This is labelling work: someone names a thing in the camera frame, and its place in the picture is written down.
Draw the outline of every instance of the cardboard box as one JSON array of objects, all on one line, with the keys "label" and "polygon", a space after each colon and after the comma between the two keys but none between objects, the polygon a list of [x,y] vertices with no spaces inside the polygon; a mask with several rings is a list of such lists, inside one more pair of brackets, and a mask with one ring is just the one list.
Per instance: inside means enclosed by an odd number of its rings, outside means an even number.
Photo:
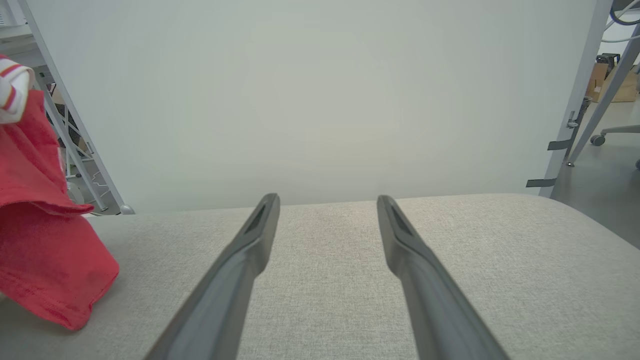
[{"label": "cardboard box", "polygon": [[[591,78],[589,79],[589,85],[587,86],[586,95],[593,98],[593,102],[600,102],[600,97],[604,94],[604,92],[609,87],[611,83],[611,79],[613,79],[613,75],[618,71],[618,67],[613,68],[613,71],[607,76],[607,64],[596,63],[593,66],[593,71],[591,72]],[[612,102],[628,102],[628,101],[636,101],[638,92],[636,90],[637,84],[637,75],[635,73],[636,66],[631,68],[631,71],[627,74],[625,80],[622,82],[622,85],[616,92],[616,95],[613,97]]]}]

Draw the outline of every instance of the white wall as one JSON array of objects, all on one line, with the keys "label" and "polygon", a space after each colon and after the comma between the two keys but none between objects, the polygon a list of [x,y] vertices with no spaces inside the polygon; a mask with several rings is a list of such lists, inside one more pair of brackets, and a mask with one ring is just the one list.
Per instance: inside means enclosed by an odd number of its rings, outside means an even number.
[{"label": "white wall", "polygon": [[596,0],[28,4],[147,213],[537,194]]},{"label": "white wall", "polygon": [[[624,21],[636,21],[640,19],[640,10],[631,10],[629,13],[622,15],[620,20]],[[631,34],[634,32],[635,26],[624,26],[619,24],[613,24],[609,29],[604,32],[602,35],[603,39],[607,40],[617,40],[623,38],[631,37]],[[601,42],[600,49],[598,50],[598,54],[602,53],[612,53],[612,54],[620,54],[625,52],[625,48],[627,47],[627,41],[625,42],[615,42],[615,43],[607,43]],[[635,64],[640,63],[640,55],[636,58]]]}]

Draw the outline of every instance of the chair leg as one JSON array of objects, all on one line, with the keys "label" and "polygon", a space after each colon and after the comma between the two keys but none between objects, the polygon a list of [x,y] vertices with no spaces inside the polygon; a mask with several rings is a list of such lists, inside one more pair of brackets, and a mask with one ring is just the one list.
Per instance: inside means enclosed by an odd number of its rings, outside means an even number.
[{"label": "chair leg", "polygon": [[640,125],[631,125],[631,126],[618,126],[618,127],[610,127],[609,129],[603,129],[600,134],[602,136],[609,133],[635,133],[640,134]]}]

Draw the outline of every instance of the gray cushion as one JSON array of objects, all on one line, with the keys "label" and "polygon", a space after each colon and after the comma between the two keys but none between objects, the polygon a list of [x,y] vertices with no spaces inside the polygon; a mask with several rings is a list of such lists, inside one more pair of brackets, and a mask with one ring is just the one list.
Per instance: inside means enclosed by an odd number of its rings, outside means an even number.
[{"label": "gray cushion", "polygon": [[[513,359],[637,358],[640,251],[618,236],[541,197],[398,203]],[[76,333],[0,304],[0,358],[142,359],[250,212],[91,219],[121,266],[112,289]],[[283,206],[238,358],[415,357],[375,203]]]}]

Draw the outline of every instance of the red cloth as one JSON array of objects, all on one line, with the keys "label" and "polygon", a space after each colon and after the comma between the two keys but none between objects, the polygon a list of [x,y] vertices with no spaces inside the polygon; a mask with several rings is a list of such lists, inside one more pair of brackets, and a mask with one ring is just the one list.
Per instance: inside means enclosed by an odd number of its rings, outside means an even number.
[{"label": "red cloth", "polygon": [[118,263],[67,196],[57,137],[41,91],[22,120],[0,125],[0,291],[32,313],[81,329]]}]

